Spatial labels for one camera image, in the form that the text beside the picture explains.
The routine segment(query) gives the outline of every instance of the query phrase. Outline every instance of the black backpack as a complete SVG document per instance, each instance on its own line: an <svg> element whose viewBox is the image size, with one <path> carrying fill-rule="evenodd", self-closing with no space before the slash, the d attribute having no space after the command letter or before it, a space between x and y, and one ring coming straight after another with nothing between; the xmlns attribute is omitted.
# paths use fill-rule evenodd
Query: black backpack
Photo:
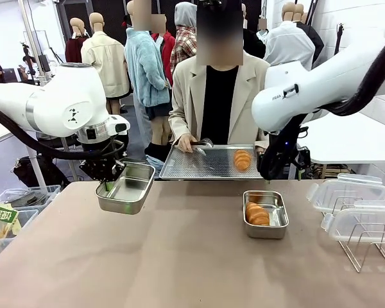
<svg viewBox="0 0 385 308"><path fill-rule="evenodd" d="M37 156L37 161L46 185L61 185L62 188L65 188L70 184L70 181L68 181L62 171L53 164L50 158L39 155ZM39 186L28 156L19 159L19 163L14 167L13 172L27 187Z"/></svg>

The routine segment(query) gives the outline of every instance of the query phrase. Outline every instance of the white jacket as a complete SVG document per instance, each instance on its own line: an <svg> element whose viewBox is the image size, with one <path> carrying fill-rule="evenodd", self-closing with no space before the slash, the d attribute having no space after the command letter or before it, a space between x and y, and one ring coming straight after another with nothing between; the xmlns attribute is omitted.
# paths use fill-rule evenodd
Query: white jacket
<svg viewBox="0 0 385 308"><path fill-rule="evenodd" d="M311 70L315 46L303 30L292 21L283 21L280 26L269 31L266 37L264 60L271 65L300 61Z"/></svg>
<svg viewBox="0 0 385 308"><path fill-rule="evenodd" d="M124 66L124 46L120 42L97 31L84 42L81 57L83 63L97 70L106 98L118 98L128 93L130 82Z"/></svg>

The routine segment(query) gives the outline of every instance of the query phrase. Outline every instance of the person's hand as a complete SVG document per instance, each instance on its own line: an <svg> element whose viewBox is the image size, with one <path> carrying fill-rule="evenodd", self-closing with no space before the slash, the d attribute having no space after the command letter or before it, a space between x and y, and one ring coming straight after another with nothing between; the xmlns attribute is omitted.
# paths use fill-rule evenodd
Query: person's hand
<svg viewBox="0 0 385 308"><path fill-rule="evenodd" d="M190 133L185 133L180 137L180 140L178 141L178 148L184 153L192 153L193 149L191 148L191 142L196 141L197 139L195 139L193 135L191 135Z"/></svg>

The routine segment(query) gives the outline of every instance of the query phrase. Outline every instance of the blazer lapel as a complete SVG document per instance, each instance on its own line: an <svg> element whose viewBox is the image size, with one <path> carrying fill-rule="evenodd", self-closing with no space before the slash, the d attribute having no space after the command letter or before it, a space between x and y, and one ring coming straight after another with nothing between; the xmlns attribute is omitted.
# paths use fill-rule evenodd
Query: blazer lapel
<svg viewBox="0 0 385 308"><path fill-rule="evenodd" d="M232 96L232 107L230 116L230 131L228 140L234 130L234 126L243 110L248 96L251 93L250 80L255 77L255 70L251 66L245 65L248 55L244 52L243 65L238 68L237 79L235 80L234 95Z"/></svg>
<svg viewBox="0 0 385 308"><path fill-rule="evenodd" d="M205 83L207 81L207 67L195 65L191 69L190 91L192 105L194 106L195 118L197 121L197 138L201 136L204 115Z"/></svg>

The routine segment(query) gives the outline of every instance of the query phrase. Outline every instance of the bread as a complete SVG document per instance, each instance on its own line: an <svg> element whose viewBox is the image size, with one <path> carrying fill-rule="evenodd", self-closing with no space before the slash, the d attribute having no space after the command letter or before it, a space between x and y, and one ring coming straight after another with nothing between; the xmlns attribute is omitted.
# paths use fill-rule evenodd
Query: bread
<svg viewBox="0 0 385 308"><path fill-rule="evenodd" d="M240 171L246 171L251 166L251 154L245 150L237 150L234 153L234 166Z"/></svg>
<svg viewBox="0 0 385 308"><path fill-rule="evenodd" d="M245 217L247 222L252 225L269 226L270 214L260 205L248 202L245 207Z"/></svg>

